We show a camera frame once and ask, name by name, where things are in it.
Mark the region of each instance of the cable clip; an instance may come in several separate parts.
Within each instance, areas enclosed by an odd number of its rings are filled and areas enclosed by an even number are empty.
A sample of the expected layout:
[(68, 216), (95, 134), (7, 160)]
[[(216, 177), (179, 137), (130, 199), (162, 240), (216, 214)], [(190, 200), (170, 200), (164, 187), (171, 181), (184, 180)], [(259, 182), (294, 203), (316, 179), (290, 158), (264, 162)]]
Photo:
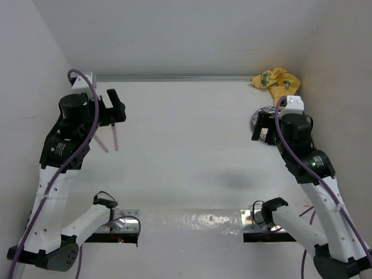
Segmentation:
[(336, 205), (335, 210), (336, 210), (336, 211), (340, 211), (341, 208), (344, 208), (344, 207), (345, 207), (345, 204), (344, 204), (344, 203), (339, 203), (339, 204)]

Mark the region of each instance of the purple cable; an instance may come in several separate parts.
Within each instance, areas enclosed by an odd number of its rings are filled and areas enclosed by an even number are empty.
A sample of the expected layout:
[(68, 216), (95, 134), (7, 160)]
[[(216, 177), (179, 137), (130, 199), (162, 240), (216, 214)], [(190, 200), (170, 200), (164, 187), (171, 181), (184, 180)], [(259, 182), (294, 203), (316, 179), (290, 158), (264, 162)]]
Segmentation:
[[(314, 211), (311, 218), (310, 218), (310, 225), (313, 224), (314, 217), (315, 217), (316, 212)], [(302, 261), (301, 261), (301, 279), (305, 279), (305, 260), (306, 260), (306, 254), (307, 251), (303, 251), (303, 256), (302, 256)]]
[[(283, 144), (284, 148), (287, 150), (287, 152), (292, 156), (292, 158), (297, 162), (298, 165), (300, 165), (304, 170), (306, 170), (312, 177), (314, 177), (316, 180), (318, 180), (322, 185), (324, 186), (325, 190), (329, 193), (329, 195), (332, 197), (336, 205), (340, 204), (339, 199), (333, 193), (332, 189), (328, 186), (328, 184), (320, 177), (318, 176), (313, 170), (308, 168), (302, 161), (294, 154), (294, 152), (291, 150), (287, 142), (285, 141), (285, 138), (283, 137), (283, 134), (280, 130), (280, 125), (279, 125), (279, 107), (281, 102), (286, 98), (286, 96), (283, 96), (279, 99), (276, 107), (275, 107), (275, 126), (278, 132), (278, 136), (280, 138), (281, 143)], [(354, 232), (356, 238), (360, 242), (360, 245), (362, 246), (363, 250), (366, 253), (366, 256), (368, 258), (369, 264), (372, 267), (372, 256), (370, 254), (370, 251), (368, 250), (366, 244), (364, 243), (362, 236), (358, 233), (358, 230), (354, 226), (353, 222), (351, 221), (350, 217), (347, 215), (345, 209), (341, 208), (340, 212), (344, 216), (346, 222), (349, 224), (350, 228)]]
[(81, 262), (83, 261), (83, 245), (81, 244), (79, 249), (79, 264), (77, 265), (77, 271), (75, 279), (79, 279), (80, 270), (81, 270)]
[[(51, 188), (53, 186), (53, 183), (56, 181), (58, 175), (89, 144), (90, 140), (92, 139), (92, 137), (94, 136), (94, 134), (95, 134), (95, 132), (97, 130), (98, 115), (99, 115), (99, 106), (98, 106), (98, 97), (97, 97), (97, 94), (95, 93), (94, 86), (91, 84), (91, 82), (89, 81), (89, 79), (87, 79), (87, 77), (81, 71), (76, 70), (76, 69), (71, 69), (71, 70), (68, 71), (67, 77), (68, 77), (69, 80), (71, 79), (71, 74), (72, 73), (77, 73), (83, 80), (85, 80), (87, 82), (90, 90), (92, 91), (93, 98), (94, 98), (94, 109), (95, 109), (94, 110), (93, 124), (92, 124), (92, 128), (90, 129), (90, 131), (89, 131), (87, 137), (85, 138), (85, 140), (83, 141), (83, 143), (78, 147), (78, 149), (76, 149), (76, 151), (71, 155), (71, 157), (69, 157), (64, 162), (64, 164), (61, 165), (61, 167), (53, 175), (52, 179), (50, 180), (50, 182), (48, 183), (48, 186), (45, 189), (44, 195), (48, 195), (49, 194), (49, 191), (51, 190)], [(44, 206), (44, 204), (45, 204), (46, 201), (47, 201), (47, 198), (43, 198), (41, 200), (41, 202), (39, 204), (39, 207), (37, 207), (37, 210), (35, 211), (34, 217), (30, 220), (30, 223), (28, 224), (27, 229), (24, 232), (24, 235), (23, 235), (22, 239), (21, 239), (21, 241), (18, 244), (18, 248), (17, 248), (17, 251), (16, 251), (16, 253), (14, 255), (14, 258), (13, 258), (13, 261), (12, 261), (12, 265), (10, 266), (10, 270), (9, 270), (9, 273), (8, 273), (8, 279), (12, 279), (13, 278), (14, 271), (15, 271), (15, 268), (16, 268), (16, 264), (18, 262), (18, 259), (19, 259), (19, 256), (21, 254), (21, 251), (23, 250), (23, 247), (24, 247), (24, 244), (26, 243), (27, 237), (30, 235), (30, 232), (31, 232), (31, 230), (32, 230), (32, 228), (33, 228), (33, 226), (34, 226), (34, 224), (36, 222), (36, 219), (39, 216), (40, 211), (41, 211), (41, 209)]]
[(302, 217), (303, 215), (305, 215), (307, 212), (309, 212), (310, 210), (313, 210), (314, 209), (314, 206), (306, 209), (304, 212), (302, 212), (299, 216)]

